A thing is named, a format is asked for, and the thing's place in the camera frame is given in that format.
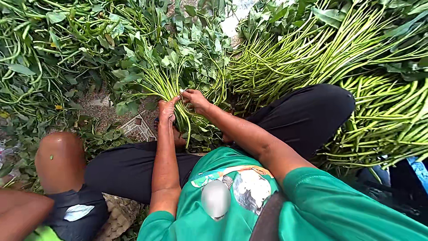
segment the person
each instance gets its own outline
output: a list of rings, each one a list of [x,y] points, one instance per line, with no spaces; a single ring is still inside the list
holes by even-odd
[[[85,181],[150,204],[138,241],[428,240],[428,228],[352,189],[307,160],[355,107],[352,95],[318,84],[296,90],[246,120],[181,92],[231,147],[204,157],[175,153],[180,96],[159,102],[158,141],[99,154]]]
[[[0,241],[91,241],[109,217],[100,191],[84,183],[82,141],[52,133],[37,150],[35,166],[46,196],[0,190]]]

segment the yellow leaf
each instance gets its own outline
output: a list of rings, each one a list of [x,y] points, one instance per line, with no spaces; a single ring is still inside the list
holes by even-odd
[[[1,112],[0,113],[0,117],[2,117],[2,118],[8,118],[9,117],[9,113],[7,113],[7,112]]]

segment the tile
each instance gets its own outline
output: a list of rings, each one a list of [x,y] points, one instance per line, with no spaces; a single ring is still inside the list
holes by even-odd
[[[124,130],[124,135],[126,137],[133,138],[137,142],[151,142],[157,140],[156,136],[153,134],[147,123],[142,118],[142,113],[139,113],[138,115],[130,119],[120,128]]]

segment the green t-shirt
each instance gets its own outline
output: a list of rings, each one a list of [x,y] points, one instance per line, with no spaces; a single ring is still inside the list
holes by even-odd
[[[231,194],[230,208],[220,218],[210,217],[201,203],[202,187],[215,179]],[[283,185],[288,200],[279,217],[280,240],[428,240],[426,226],[319,169],[293,170]],[[278,189],[258,161],[218,148],[195,165],[181,192],[177,218],[166,211],[150,214],[137,241],[249,240],[267,197]]]
[[[62,241],[49,226],[39,226],[24,241]]]

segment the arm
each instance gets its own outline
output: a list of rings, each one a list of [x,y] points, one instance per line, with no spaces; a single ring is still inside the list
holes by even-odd
[[[290,171],[299,167],[315,168],[290,146],[263,128],[210,104],[200,91],[186,90],[181,94],[187,102],[191,102],[197,113],[205,116],[240,147],[253,155],[281,185]]]
[[[23,240],[48,216],[53,204],[39,194],[0,190],[0,240]]]
[[[156,211],[177,212],[181,187],[175,156],[172,123],[175,120],[174,105],[180,99],[174,97],[170,102],[159,101],[158,147],[152,173],[152,198],[149,214]]]

